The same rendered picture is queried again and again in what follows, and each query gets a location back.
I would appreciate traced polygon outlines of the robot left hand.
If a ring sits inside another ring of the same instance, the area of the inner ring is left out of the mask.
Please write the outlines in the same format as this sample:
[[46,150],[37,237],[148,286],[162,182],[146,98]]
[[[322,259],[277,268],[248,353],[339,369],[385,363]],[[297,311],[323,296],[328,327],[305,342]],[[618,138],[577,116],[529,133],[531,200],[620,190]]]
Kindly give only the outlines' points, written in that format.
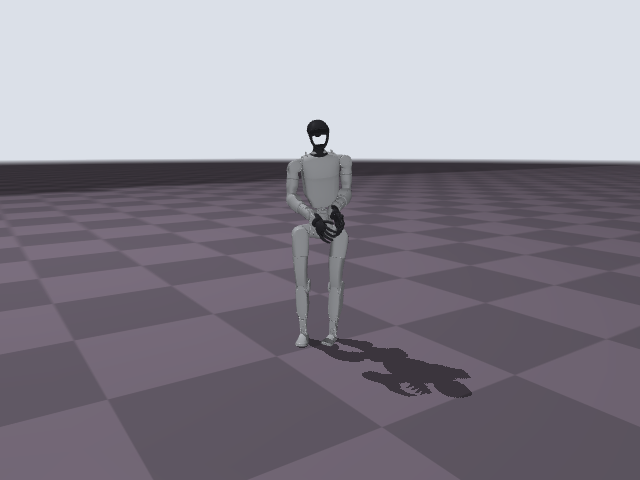
[[332,211],[332,213],[330,215],[330,218],[334,220],[335,227],[337,228],[337,233],[335,233],[334,236],[338,236],[342,232],[342,230],[344,228],[344,225],[345,225],[344,219],[343,219],[344,215],[342,215],[340,213],[340,211],[337,208],[337,206],[332,205],[331,208],[332,208],[333,211]]

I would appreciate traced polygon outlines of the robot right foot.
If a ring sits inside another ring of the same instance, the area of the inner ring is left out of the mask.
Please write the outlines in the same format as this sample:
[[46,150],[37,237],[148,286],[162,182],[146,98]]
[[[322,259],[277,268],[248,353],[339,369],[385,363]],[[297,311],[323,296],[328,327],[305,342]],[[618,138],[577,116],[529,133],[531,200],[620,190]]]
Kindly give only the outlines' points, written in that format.
[[309,334],[307,333],[307,335],[305,334],[305,332],[303,331],[303,333],[301,333],[295,343],[296,346],[307,346],[309,343]]

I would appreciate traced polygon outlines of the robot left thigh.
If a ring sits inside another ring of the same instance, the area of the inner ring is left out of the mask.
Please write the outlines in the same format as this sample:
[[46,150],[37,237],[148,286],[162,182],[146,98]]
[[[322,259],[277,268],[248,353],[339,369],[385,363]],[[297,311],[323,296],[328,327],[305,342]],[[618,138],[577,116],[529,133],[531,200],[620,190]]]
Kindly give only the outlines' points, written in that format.
[[[332,230],[337,231],[335,225]],[[332,232],[332,235],[335,233]],[[331,237],[330,253],[329,253],[329,284],[328,292],[330,293],[331,287],[335,287],[338,291],[342,285],[343,267],[348,247],[348,234],[345,229],[342,230],[340,235],[336,238]]]

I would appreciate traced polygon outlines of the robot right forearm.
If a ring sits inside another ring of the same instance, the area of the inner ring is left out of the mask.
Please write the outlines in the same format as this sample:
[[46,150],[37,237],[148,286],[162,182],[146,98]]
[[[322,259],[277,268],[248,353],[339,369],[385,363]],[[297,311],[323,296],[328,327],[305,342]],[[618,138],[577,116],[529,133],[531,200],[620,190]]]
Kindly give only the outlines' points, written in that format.
[[293,211],[301,214],[305,219],[309,220],[309,222],[312,223],[313,219],[315,218],[314,213],[316,213],[314,209],[311,209],[303,201],[298,201],[292,194],[287,197],[287,204]]

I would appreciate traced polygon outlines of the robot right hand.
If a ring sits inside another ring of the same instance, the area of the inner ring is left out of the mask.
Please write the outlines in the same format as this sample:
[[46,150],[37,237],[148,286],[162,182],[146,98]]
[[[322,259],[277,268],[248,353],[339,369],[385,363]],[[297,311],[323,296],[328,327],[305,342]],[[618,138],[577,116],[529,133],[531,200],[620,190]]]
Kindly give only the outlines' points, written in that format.
[[[332,225],[333,225],[333,224],[334,224],[334,222],[332,222],[332,221],[328,221],[328,220],[323,220],[323,219],[320,217],[320,215],[319,215],[319,214],[317,214],[317,213],[314,213],[314,216],[315,216],[315,218],[313,219],[313,221],[312,221],[312,223],[311,223],[311,224],[313,225],[313,227],[315,227],[316,232],[317,232],[317,234],[319,235],[319,237],[321,238],[321,240],[323,240],[324,242],[326,242],[326,243],[329,243],[329,244],[330,244],[330,242],[329,242],[329,241],[327,241],[326,239],[328,239],[328,240],[330,240],[330,241],[333,241],[333,239],[329,238],[328,236],[333,237],[333,238],[336,238],[336,236],[334,236],[334,235],[330,234],[328,231],[333,232],[333,233],[337,233],[337,231],[334,231],[334,230],[330,229],[330,228],[327,226],[327,224],[326,224],[326,223],[328,223],[328,224],[332,224]],[[327,229],[328,231],[327,231],[326,229]],[[324,233],[324,232],[325,232],[325,233]],[[327,234],[328,236],[327,236],[326,234]],[[322,235],[323,235],[323,236],[322,236]],[[324,239],[324,237],[325,237],[326,239]]]

